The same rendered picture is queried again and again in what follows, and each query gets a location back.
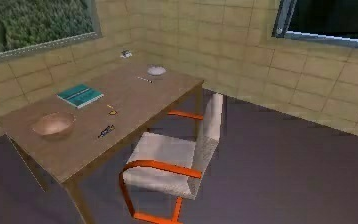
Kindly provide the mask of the window with green view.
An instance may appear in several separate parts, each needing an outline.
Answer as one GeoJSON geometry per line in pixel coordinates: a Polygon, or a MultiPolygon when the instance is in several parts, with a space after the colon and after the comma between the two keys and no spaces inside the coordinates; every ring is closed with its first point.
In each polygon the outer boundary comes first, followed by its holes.
{"type": "Polygon", "coordinates": [[[0,0],[0,61],[101,36],[95,0],[0,0]]]}

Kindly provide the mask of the brown wooden table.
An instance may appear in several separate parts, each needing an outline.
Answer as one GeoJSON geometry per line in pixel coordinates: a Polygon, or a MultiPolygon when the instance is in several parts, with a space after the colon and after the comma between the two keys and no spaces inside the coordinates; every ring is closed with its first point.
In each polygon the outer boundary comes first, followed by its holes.
{"type": "Polygon", "coordinates": [[[0,117],[0,127],[18,151],[32,158],[68,192],[83,224],[95,224],[95,221],[78,188],[82,177],[130,144],[188,96],[202,96],[200,78],[173,71],[151,77],[147,69],[145,63],[130,63],[92,79],[88,85],[104,96],[81,109],[53,95],[0,117]],[[111,109],[107,104],[114,107],[116,115],[109,115],[111,109]],[[54,112],[73,114],[75,125],[67,136],[48,140],[36,134],[31,125],[54,112]],[[115,129],[98,138],[109,125],[115,129]]]}

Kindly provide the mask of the brown wooden bowl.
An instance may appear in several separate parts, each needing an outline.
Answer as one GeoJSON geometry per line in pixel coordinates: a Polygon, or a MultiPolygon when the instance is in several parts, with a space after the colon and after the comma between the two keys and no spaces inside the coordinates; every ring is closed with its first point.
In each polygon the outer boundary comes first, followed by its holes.
{"type": "Polygon", "coordinates": [[[31,129],[42,137],[61,137],[70,134],[75,125],[75,116],[67,112],[55,112],[39,118],[31,129]]]}

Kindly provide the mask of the white round plate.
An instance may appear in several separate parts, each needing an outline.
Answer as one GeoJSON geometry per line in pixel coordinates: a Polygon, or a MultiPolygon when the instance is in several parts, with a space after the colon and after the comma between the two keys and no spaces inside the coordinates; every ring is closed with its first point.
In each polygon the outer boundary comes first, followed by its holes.
{"type": "Polygon", "coordinates": [[[152,76],[159,76],[166,72],[166,69],[162,66],[151,66],[148,68],[147,73],[152,76]]]}

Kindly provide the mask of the teal book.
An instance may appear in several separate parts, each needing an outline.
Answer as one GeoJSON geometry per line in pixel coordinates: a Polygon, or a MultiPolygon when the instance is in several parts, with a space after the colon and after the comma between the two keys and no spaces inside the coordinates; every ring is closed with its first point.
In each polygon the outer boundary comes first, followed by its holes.
{"type": "Polygon", "coordinates": [[[66,103],[80,109],[104,96],[100,91],[85,84],[79,84],[57,94],[66,103]]]}

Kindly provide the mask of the white chair with orange frame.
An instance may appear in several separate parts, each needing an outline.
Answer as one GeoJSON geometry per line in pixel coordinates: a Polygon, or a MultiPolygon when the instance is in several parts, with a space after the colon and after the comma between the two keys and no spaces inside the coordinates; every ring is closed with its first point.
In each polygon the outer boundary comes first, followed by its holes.
{"type": "Polygon", "coordinates": [[[177,116],[200,122],[194,141],[145,132],[119,173],[119,187],[132,218],[152,224],[182,224],[182,201],[194,200],[204,174],[216,152],[222,133],[225,97],[213,94],[202,115],[177,111],[177,116]],[[169,218],[137,211],[127,188],[136,186],[172,195],[176,198],[169,218]]]}

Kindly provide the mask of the dark window with grey frame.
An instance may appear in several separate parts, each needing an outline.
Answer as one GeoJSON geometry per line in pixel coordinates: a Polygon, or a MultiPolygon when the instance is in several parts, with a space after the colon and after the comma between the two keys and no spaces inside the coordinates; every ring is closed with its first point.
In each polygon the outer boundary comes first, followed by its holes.
{"type": "Polygon", "coordinates": [[[272,36],[358,49],[358,0],[280,0],[272,36]]]}

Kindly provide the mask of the dark blue pen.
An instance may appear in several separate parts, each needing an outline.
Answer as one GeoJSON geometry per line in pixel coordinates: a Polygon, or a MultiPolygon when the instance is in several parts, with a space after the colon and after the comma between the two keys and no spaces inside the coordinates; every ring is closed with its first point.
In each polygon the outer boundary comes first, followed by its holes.
{"type": "Polygon", "coordinates": [[[110,133],[111,131],[113,131],[115,129],[114,125],[109,125],[107,126],[104,130],[102,130],[98,136],[98,138],[102,138],[104,136],[106,136],[108,133],[110,133]]]}

